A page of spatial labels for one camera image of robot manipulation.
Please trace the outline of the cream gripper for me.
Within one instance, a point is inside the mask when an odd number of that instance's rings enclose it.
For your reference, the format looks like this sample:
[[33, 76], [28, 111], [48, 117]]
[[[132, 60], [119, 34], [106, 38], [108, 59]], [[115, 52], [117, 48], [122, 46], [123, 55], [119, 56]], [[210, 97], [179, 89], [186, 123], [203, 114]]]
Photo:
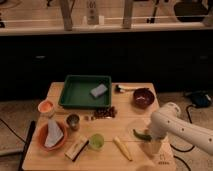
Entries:
[[141, 143], [142, 151], [149, 157], [156, 155], [162, 146], [161, 140], [143, 141]]

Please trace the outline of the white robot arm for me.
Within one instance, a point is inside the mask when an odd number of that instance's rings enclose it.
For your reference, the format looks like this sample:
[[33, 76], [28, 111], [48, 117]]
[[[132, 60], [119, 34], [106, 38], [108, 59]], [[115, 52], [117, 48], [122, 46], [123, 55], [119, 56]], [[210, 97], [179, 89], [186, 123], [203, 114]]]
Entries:
[[172, 133], [213, 156], [213, 130], [203, 128], [179, 118], [180, 107], [168, 102], [150, 115], [146, 139], [161, 140]]

